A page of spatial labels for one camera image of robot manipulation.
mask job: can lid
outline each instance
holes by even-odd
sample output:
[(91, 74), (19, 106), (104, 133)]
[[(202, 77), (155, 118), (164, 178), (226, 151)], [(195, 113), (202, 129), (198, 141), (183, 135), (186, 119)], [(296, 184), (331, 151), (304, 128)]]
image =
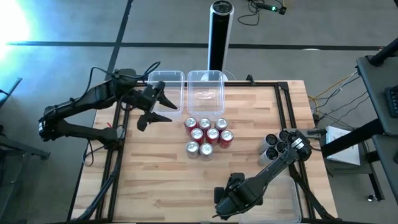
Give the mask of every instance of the can lid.
[(289, 132), (287, 132), (287, 131), (281, 131), (279, 133), (279, 139), (281, 141), (286, 141), (288, 136), (289, 136)]
[(203, 145), (200, 146), (200, 153), (203, 155), (210, 155), (213, 152), (213, 146), (208, 143), (204, 143)]
[(228, 122), (224, 118), (220, 118), (216, 122), (216, 126), (219, 127), (219, 128), (226, 128), (227, 125), (228, 125)]
[(274, 148), (269, 148), (266, 151), (266, 156), (270, 160), (276, 160), (276, 158), (278, 158), (278, 151), (276, 151)]
[(189, 128), (194, 127), (194, 125), (196, 125), (197, 121), (195, 120), (195, 118), (188, 118), (185, 121), (185, 125)]
[(229, 141), (229, 140), (232, 140), (232, 138), (234, 138), (234, 135), (232, 134), (232, 132), (231, 132), (230, 130), (224, 130), (224, 131), (221, 133), (221, 137), (222, 137), (224, 140)]
[(197, 152), (199, 150), (199, 144), (195, 141), (189, 141), (187, 145), (185, 145), (185, 149), (188, 152)]
[(216, 139), (218, 138), (218, 130), (215, 128), (210, 128), (209, 130), (207, 130), (207, 136), (211, 139)]
[(211, 121), (208, 118), (202, 118), (200, 120), (200, 126), (203, 128), (208, 128), (211, 125)]
[(203, 136), (203, 131), (199, 128), (195, 128), (191, 131), (191, 135), (194, 139), (200, 139)]
[(278, 139), (276, 138), (275, 134), (268, 134), (266, 136), (266, 142), (271, 146), (276, 145), (278, 143)]
[(285, 151), (285, 143), (284, 142), (278, 142), (278, 144), (276, 144), (276, 150), (278, 150), (278, 152), (282, 153)]

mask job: keyboard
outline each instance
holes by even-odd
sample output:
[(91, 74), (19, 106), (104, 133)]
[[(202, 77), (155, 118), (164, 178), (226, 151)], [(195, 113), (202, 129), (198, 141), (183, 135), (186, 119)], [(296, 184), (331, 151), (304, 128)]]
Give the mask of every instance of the keyboard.
[(389, 87), (384, 90), (387, 105), (392, 118), (398, 118), (398, 86)]

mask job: clear plastic container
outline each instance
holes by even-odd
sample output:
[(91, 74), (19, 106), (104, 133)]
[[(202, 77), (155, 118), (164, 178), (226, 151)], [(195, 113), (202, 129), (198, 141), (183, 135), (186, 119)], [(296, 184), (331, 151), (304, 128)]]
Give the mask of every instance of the clear plastic container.
[(168, 108), (157, 102), (154, 106), (154, 112), (172, 120), (179, 120), (184, 102), (184, 73), (180, 71), (154, 71), (149, 74), (148, 84), (156, 85), (159, 81), (165, 82), (164, 94), (177, 109)]
[(225, 111), (224, 78), (220, 71), (191, 71), (188, 74), (188, 112), (194, 118), (212, 121)]
[(300, 223), (301, 211), (294, 180), (288, 176), (272, 180), (263, 196), (263, 204), (240, 214), (240, 224)]

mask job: wooden table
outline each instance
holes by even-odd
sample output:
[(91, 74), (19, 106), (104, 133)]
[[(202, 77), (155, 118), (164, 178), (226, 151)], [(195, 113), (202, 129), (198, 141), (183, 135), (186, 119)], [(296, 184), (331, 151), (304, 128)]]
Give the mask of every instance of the wooden table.
[[(304, 82), (288, 83), (297, 127), (313, 128)], [(285, 117), (289, 124), (284, 99), (282, 93)], [(246, 177), (257, 174), (263, 168), (257, 165), (257, 145), (266, 134), (281, 130), (273, 88), (226, 87), (225, 100), (223, 117), (230, 122), (228, 129), (234, 133), (234, 141), (228, 149), (215, 147), (214, 158), (210, 162), (187, 157), (184, 147), (190, 138), (185, 133), (183, 121), (154, 123), (145, 132), (140, 132), (136, 129), (136, 123), (141, 112), (131, 113), (114, 222), (220, 222), (219, 218), (211, 218), (215, 214), (213, 188), (224, 187), (232, 172), (244, 172)], [(113, 120), (114, 110), (115, 106), (97, 111), (94, 127), (107, 127), (106, 123)], [(183, 119), (187, 117), (187, 110), (184, 109)], [(312, 144), (313, 147), (319, 147), (316, 141)], [(93, 147), (97, 146), (100, 144), (94, 142)], [(95, 152), (94, 165), (83, 168), (72, 218), (82, 214), (98, 193), (105, 158), (105, 150)], [(305, 167), (312, 192), (328, 212), (336, 217), (321, 153), (313, 151), (311, 158), (305, 162)], [(251, 214), (261, 214), (267, 220), (292, 218), (294, 211), (291, 191), (281, 184), (289, 179), (288, 170), (283, 171), (279, 177), (282, 182), (275, 181), (274, 185), (270, 185), (264, 196), (264, 205), (253, 208)], [(302, 194), (300, 199), (306, 215), (308, 211)], [(107, 211), (106, 201), (104, 216)], [(231, 217), (228, 221), (237, 222), (239, 216)]]

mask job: soda can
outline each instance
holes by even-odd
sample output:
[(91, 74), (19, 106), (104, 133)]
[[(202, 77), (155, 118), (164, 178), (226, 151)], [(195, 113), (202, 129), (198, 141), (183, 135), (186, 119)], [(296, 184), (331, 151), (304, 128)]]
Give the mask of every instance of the soda can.
[(234, 135), (230, 130), (224, 130), (220, 135), (220, 140), (218, 140), (218, 144), (220, 147), (226, 149), (232, 144), (232, 139)]
[(264, 153), (261, 154), (257, 163), (260, 166), (265, 166), (268, 165), (270, 162), (276, 160), (277, 158), (278, 158), (278, 151), (270, 147)]
[(278, 142), (275, 146), (276, 151), (279, 153), (283, 153), (285, 151), (285, 143), (284, 142)]
[(204, 161), (210, 161), (213, 158), (213, 146), (209, 143), (204, 143), (200, 146), (200, 158)]
[(208, 118), (202, 118), (199, 121), (199, 128), (205, 133), (211, 128), (211, 121)]
[(192, 130), (198, 127), (198, 121), (195, 118), (188, 118), (184, 122), (184, 125), (187, 133), (190, 134)]
[(191, 138), (199, 145), (203, 144), (204, 140), (203, 131), (199, 128), (195, 128), (194, 130), (191, 131)]
[(218, 143), (218, 137), (220, 136), (219, 132), (215, 128), (210, 128), (206, 132), (206, 141), (210, 143), (212, 146)]
[(220, 132), (220, 134), (226, 129), (226, 127), (228, 126), (228, 122), (227, 120), (225, 120), (224, 118), (220, 118), (216, 121), (216, 129)]
[(275, 134), (268, 134), (260, 143), (258, 152), (263, 154), (268, 148), (274, 147), (278, 143), (278, 138)]
[(288, 131), (281, 131), (279, 134), (278, 134), (278, 140), (279, 141), (282, 141), (282, 142), (284, 142), (284, 141), (287, 141), (287, 137), (289, 136), (289, 132)]
[(195, 141), (187, 142), (185, 150), (190, 159), (196, 159), (199, 156), (199, 144)]

